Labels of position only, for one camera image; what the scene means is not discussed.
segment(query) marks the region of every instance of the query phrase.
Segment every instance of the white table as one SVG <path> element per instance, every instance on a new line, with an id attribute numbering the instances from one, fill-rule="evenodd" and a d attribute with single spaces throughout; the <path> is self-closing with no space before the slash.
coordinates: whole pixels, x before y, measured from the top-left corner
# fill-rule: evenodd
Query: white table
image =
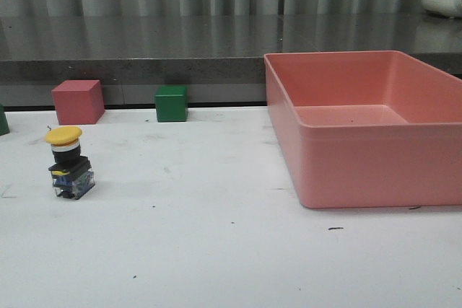
<path id="1" fill-rule="evenodd" d="M 51 187 L 55 113 L 7 117 L 0 307 L 462 307 L 462 207 L 303 208 L 264 107 L 107 111 L 78 201 Z"/>

